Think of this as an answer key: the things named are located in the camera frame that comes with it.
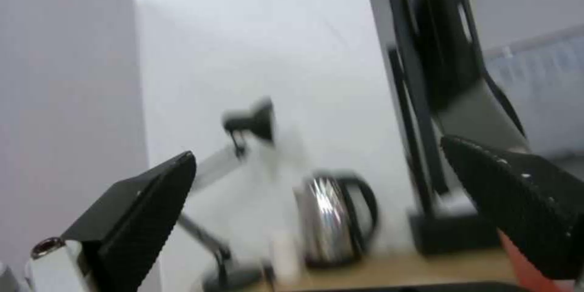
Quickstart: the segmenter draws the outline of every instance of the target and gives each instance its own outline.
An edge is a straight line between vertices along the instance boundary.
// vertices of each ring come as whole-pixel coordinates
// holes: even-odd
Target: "desk lamp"
[[[191,194],[217,181],[232,171],[236,167],[234,164],[245,159],[248,153],[245,142],[247,133],[273,146],[273,116],[273,105],[269,99],[259,102],[250,113],[233,112],[225,115],[223,129],[231,136],[233,145],[211,155],[199,165],[199,174],[194,179]],[[179,216],[178,223],[213,253],[217,261],[217,271],[203,279],[205,292],[238,290],[261,279],[265,268],[258,265],[245,266],[232,261],[228,246],[198,226],[184,213]]]

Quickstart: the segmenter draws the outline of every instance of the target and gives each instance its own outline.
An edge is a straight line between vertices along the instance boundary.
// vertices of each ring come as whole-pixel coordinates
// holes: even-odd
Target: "black lamp head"
[[[273,138],[274,106],[271,99],[259,101],[248,113],[228,113],[223,118],[223,129],[232,135],[251,132],[257,138],[274,144]]]

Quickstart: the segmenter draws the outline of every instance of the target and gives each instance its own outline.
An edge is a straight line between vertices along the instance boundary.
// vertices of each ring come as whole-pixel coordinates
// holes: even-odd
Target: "textured gripper pad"
[[[113,184],[62,235],[83,244],[100,291],[134,292],[177,223],[196,173],[185,152]]]
[[[456,136],[442,148],[475,203],[543,275],[575,279],[584,259],[584,182],[546,159]]]

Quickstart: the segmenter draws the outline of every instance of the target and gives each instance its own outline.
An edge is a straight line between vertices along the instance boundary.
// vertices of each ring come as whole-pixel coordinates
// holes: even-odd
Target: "lamp base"
[[[204,292],[229,292],[255,284],[263,277],[260,266],[238,266],[227,269],[227,275],[219,279],[219,273],[211,273],[203,280]]]

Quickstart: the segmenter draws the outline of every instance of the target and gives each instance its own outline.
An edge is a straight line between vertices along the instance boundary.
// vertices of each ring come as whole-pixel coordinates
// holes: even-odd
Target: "black monitor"
[[[444,217],[437,211],[438,197],[459,189],[438,146],[442,135],[500,149],[526,148],[513,107],[486,72],[469,0],[371,2],[381,46],[388,49],[388,79],[397,91],[421,205],[410,216],[418,250],[444,253],[498,244],[494,226],[476,213]],[[390,15],[383,10],[388,5]]]

